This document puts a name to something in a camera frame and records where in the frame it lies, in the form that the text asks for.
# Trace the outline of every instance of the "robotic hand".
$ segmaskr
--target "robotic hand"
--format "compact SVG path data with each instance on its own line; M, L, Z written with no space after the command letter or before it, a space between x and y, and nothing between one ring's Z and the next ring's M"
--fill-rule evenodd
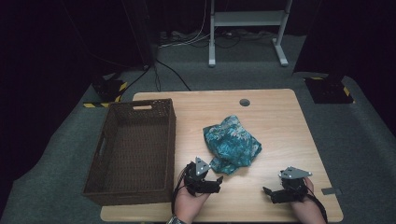
M181 188L186 188L189 194L192 196L196 196L196 193L219 193L223 176L219 177L216 181L206 181L205 177L209 170L210 165L198 157L195 158L195 162L190 162L190 164L184 168L173 192L172 213L175 212L175 201L178 191ZM184 186L181 187L180 183L183 180Z
M301 202L308 193L308 187L305 185L304 177L311 175L312 173L310 172L290 166L286 170L280 171L279 177L282 180L282 190L271 191L266 187L262 188L265 194L271 196L273 203Z

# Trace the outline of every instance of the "gray carpet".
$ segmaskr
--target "gray carpet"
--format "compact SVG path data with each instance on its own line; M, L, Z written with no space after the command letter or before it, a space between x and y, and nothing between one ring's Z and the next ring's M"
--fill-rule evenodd
M218 39L217 43L226 47L233 41ZM341 223L396 223L395 137L349 77L343 82L355 104L313 103L303 77L323 75L292 74L303 43L303 36L284 37L288 67L279 66L269 37L217 48L215 68L207 66L207 47L163 48L158 59L178 71L192 91L294 90L332 185L342 192L337 195L345 216ZM161 91L187 90L168 68L157 64L157 70ZM131 83L141 73L130 70L121 79ZM151 68L124 94L123 101L137 92L159 88ZM103 223L101 207L81 196L106 114L105 108L84 108L81 103L97 99L93 89L87 89L36 167L15 181L1 223Z

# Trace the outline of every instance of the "hole in table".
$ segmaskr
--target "hole in table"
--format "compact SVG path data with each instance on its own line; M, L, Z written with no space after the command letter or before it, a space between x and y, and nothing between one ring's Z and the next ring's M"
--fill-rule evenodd
M249 106L250 105L250 101L248 99L242 99L239 101L239 104L241 106Z

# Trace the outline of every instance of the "wooden table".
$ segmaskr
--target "wooden table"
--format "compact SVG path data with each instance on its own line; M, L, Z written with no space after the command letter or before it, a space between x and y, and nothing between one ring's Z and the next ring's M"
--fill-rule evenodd
M230 115L236 115L262 143L262 152L250 167L224 176L220 193L209 197L196 222L296 221L288 203L273 204L262 190L282 189L278 174L288 166L312 172L315 195L325 206L329 221L343 219L335 195L321 192L332 185L293 91L173 91L134 96L134 100L164 98L173 100L177 116L175 182L195 157L206 162L213 159L205 145L203 128L219 124ZM250 105L241 106L241 99L248 99ZM219 176L209 171L206 180ZM101 213L104 221L165 222L170 216L170 203L104 206Z

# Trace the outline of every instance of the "wicker basket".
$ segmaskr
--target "wicker basket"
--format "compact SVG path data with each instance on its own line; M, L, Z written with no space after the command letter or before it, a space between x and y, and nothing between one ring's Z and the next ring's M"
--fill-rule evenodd
M83 195L100 205L171 202L175 137L171 99L110 104Z

